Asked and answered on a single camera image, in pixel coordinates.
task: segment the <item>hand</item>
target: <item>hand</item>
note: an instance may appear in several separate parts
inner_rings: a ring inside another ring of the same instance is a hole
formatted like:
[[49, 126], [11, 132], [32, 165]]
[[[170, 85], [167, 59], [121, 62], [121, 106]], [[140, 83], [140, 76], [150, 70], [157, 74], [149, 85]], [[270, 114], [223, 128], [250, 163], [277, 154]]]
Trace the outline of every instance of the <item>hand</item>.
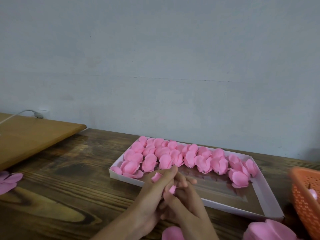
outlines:
[[[156, 172], [163, 176], [154, 183], [151, 178]], [[196, 179], [190, 179], [189, 181], [189, 184], [197, 183]], [[169, 191], [172, 185], [176, 185], [177, 189], [188, 187], [186, 177], [178, 172], [176, 166], [148, 174], [137, 199], [127, 210], [128, 214], [135, 216], [135, 239], [140, 239], [149, 234], [158, 223], [161, 212], [157, 208], [162, 199], [162, 193]]]
[[185, 240], [219, 239], [205, 206], [190, 182], [188, 187], [177, 189], [175, 196], [169, 191], [163, 193], [164, 202], [160, 209], [165, 209], [161, 219], [177, 222]]

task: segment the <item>power cord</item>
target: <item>power cord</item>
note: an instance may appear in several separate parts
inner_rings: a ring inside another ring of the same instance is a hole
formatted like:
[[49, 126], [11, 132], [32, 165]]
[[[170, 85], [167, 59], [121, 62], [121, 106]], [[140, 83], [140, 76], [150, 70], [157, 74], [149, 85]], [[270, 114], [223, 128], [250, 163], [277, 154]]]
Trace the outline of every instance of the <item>power cord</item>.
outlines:
[[21, 111], [21, 112], [19, 112], [19, 113], [17, 113], [17, 114], [14, 114], [14, 115], [9, 116], [9, 117], [6, 118], [5, 120], [1, 121], [0, 124], [2, 124], [3, 122], [7, 121], [8, 119], [11, 119], [12, 117], [14, 117], [14, 116], [16, 116], [16, 115], [19, 115], [19, 114], [21, 114], [21, 113], [23, 113], [23, 112], [26, 112], [26, 111], [31, 111], [31, 112], [34, 113], [34, 116], [35, 116], [36, 118], [38, 118], [38, 119], [43, 119], [42, 113], [39, 113], [39, 112], [34, 111], [34, 110], [32, 110], [32, 109], [26, 109], [26, 110], [23, 110], [23, 111]]

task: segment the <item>orange basket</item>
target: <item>orange basket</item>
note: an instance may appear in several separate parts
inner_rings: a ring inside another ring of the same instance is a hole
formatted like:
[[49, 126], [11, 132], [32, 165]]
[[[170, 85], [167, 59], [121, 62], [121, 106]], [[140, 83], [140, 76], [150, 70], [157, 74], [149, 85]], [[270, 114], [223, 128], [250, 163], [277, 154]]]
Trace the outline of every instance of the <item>orange basket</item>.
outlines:
[[[293, 206], [311, 238], [320, 240], [320, 171], [294, 167], [289, 176], [293, 181]], [[318, 200], [308, 191], [309, 185], [317, 192]]]

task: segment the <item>forearm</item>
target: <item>forearm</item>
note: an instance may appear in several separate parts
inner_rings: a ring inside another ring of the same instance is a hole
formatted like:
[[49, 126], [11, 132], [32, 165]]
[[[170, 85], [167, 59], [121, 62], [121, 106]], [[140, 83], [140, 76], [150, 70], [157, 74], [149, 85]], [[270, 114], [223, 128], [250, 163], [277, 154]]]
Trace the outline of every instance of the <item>forearm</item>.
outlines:
[[138, 240], [135, 229], [135, 217], [130, 211], [125, 211], [108, 226], [100, 230], [91, 240]]

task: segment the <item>wall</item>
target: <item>wall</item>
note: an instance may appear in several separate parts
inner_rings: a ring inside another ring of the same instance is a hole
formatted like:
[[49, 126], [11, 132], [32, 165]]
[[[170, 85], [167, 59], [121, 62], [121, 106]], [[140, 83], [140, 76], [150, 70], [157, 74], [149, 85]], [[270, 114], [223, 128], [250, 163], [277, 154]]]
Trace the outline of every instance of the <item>wall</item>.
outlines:
[[0, 111], [320, 158], [320, 0], [0, 0]]

